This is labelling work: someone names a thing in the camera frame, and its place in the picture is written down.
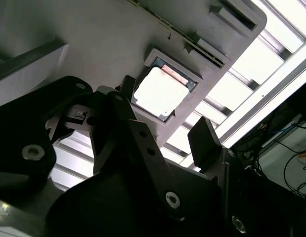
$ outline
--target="metal bolt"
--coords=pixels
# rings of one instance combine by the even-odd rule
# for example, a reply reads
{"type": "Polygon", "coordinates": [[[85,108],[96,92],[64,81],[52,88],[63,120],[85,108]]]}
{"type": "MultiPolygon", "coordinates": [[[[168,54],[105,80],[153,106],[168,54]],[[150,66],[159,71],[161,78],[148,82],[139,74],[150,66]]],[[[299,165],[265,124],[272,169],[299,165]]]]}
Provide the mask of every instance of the metal bolt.
{"type": "Polygon", "coordinates": [[[123,98],[120,95],[116,95],[115,98],[117,98],[118,100],[123,100],[123,98]]]}
{"type": "Polygon", "coordinates": [[[180,206],[180,199],[173,192],[166,193],[166,201],[173,209],[177,209],[180,206]]]}
{"type": "Polygon", "coordinates": [[[22,157],[26,160],[38,161],[45,155],[44,149],[39,145],[28,145],[22,149],[22,157]]]}
{"type": "Polygon", "coordinates": [[[80,89],[85,89],[85,85],[81,84],[81,83],[77,83],[76,87],[80,88],[80,89]]]}
{"type": "Polygon", "coordinates": [[[246,233],[245,226],[243,222],[236,216],[232,216],[232,223],[235,226],[235,228],[242,234],[246,233]]]}

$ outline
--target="white plastic panel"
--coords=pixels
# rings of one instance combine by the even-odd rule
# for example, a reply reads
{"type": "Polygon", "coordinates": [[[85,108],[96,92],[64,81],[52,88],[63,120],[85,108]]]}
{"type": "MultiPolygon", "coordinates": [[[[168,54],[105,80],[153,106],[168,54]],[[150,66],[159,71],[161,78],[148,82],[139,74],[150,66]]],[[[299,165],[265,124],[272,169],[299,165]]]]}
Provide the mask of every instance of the white plastic panel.
{"type": "Polygon", "coordinates": [[[173,145],[174,147],[186,152],[187,154],[191,153],[190,145],[188,141],[188,132],[189,130],[180,126],[176,132],[169,138],[167,143],[173,145]]]}
{"type": "Polygon", "coordinates": [[[75,156],[67,151],[64,151],[58,147],[54,147],[54,150],[56,152],[57,164],[87,177],[91,177],[93,175],[93,163],[75,156]]]}
{"type": "Polygon", "coordinates": [[[251,89],[249,89],[246,85],[241,83],[228,72],[215,85],[208,96],[219,104],[234,111],[252,93],[253,92],[251,89]]]}
{"type": "Polygon", "coordinates": [[[271,33],[279,42],[281,42],[288,50],[295,52],[304,40],[292,32],[277,16],[271,12],[260,0],[252,0],[267,16],[266,30],[271,33]]]}
{"type": "Polygon", "coordinates": [[[221,124],[226,119],[224,114],[203,101],[196,107],[196,111],[216,124],[221,124]]]}
{"type": "Polygon", "coordinates": [[[262,84],[281,64],[283,60],[259,39],[256,39],[232,68],[247,80],[252,79],[262,84]]]}
{"type": "Polygon", "coordinates": [[[183,160],[183,157],[175,154],[174,152],[166,149],[165,147],[161,148],[161,153],[163,154],[164,158],[170,159],[177,164],[179,164],[183,160]]]}
{"type": "Polygon", "coordinates": [[[306,8],[298,0],[269,2],[306,38],[306,8]]]}

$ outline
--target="slot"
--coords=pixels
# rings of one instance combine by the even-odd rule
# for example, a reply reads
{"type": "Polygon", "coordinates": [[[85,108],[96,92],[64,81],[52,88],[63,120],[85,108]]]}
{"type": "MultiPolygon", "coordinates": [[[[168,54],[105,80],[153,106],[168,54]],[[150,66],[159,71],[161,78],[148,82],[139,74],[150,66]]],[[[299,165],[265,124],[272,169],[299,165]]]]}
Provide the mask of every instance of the slot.
{"type": "Polygon", "coordinates": [[[250,20],[242,11],[236,8],[229,1],[222,1],[222,3],[227,7],[227,11],[231,13],[237,20],[239,20],[244,26],[246,26],[251,31],[256,27],[256,24],[250,20]]]}

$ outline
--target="black plastic part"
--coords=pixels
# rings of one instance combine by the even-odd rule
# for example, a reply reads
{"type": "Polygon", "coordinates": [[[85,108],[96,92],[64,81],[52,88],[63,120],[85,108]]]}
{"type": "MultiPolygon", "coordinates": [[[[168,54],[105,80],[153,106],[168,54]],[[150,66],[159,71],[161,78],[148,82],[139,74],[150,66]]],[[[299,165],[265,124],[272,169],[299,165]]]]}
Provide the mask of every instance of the black plastic part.
{"type": "Polygon", "coordinates": [[[0,189],[33,188],[46,181],[56,162],[46,122],[74,98],[91,92],[92,88],[79,78],[64,77],[0,107],[0,189]],[[32,144],[44,150],[39,161],[22,156],[22,149],[32,144]]]}
{"type": "Polygon", "coordinates": [[[194,234],[226,236],[220,212],[220,190],[203,175],[169,163],[170,171],[180,184],[179,198],[187,200],[186,218],[167,218],[143,191],[146,180],[135,175],[136,183],[127,182],[128,170],[117,166],[114,172],[100,172],[71,188],[52,207],[47,226],[48,236],[187,236],[194,234]]]}
{"type": "Polygon", "coordinates": [[[126,75],[121,83],[121,85],[119,86],[119,91],[127,97],[127,99],[129,100],[129,102],[131,102],[132,97],[133,97],[133,93],[134,93],[134,89],[135,89],[135,82],[136,79],[126,75]]]}
{"type": "Polygon", "coordinates": [[[206,171],[219,159],[222,145],[209,119],[201,117],[188,133],[188,139],[195,166],[206,171]]]}
{"type": "Polygon", "coordinates": [[[93,173],[97,174],[103,167],[104,153],[108,151],[108,147],[104,150],[104,146],[108,146],[109,138],[112,132],[116,130],[121,120],[124,119],[136,119],[136,116],[132,110],[132,107],[127,98],[120,92],[110,92],[108,95],[103,95],[101,92],[96,92],[93,100],[99,102],[99,111],[105,111],[105,115],[98,118],[98,124],[94,132],[90,133],[93,154],[94,154],[94,167],[93,173]]]}

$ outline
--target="screw hole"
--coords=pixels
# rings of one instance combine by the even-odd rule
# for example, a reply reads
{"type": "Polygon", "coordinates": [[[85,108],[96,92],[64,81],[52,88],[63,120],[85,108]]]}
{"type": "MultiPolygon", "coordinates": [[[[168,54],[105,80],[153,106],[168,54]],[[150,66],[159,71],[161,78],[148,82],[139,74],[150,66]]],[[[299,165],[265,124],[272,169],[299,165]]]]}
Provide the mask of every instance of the screw hole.
{"type": "Polygon", "coordinates": [[[139,134],[140,134],[142,137],[146,137],[146,136],[147,136],[147,134],[146,134],[145,132],[143,132],[143,131],[140,131],[139,134]]]}
{"type": "Polygon", "coordinates": [[[51,131],[51,128],[49,128],[49,129],[46,130],[46,132],[47,132],[48,135],[50,134],[50,131],[51,131]]]}
{"type": "Polygon", "coordinates": [[[115,98],[117,98],[118,100],[123,100],[123,98],[120,95],[116,95],[115,98]]]}
{"type": "Polygon", "coordinates": [[[90,126],[95,126],[97,124],[97,118],[96,117],[87,118],[87,124],[89,124],[90,126]]]}
{"type": "Polygon", "coordinates": [[[81,83],[77,83],[76,87],[80,88],[80,89],[85,89],[85,85],[81,84],[81,83]]]}
{"type": "Polygon", "coordinates": [[[151,155],[154,156],[155,155],[155,151],[153,149],[148,148],[147,152],[151,155]]]}
{"type": "Polygon", "coordinates": [[[36,148],[30,148],[30,149],[28,150],[28,154],[29,154],[29,155],[32,155],[32,156],[37,156],[37,155],[39,154],[39,151],[38,151],[38,149],[36,149],[36,148]]]}
{"type": "Polygon", "coordinates": [[[169,200],[170,200],[172,203],[176,203],[176,202],[177,202],[177,199],[176,199],[175,197],[173,197],[173,196],[168,197],[168,198],[169,198],[169,200]]]}

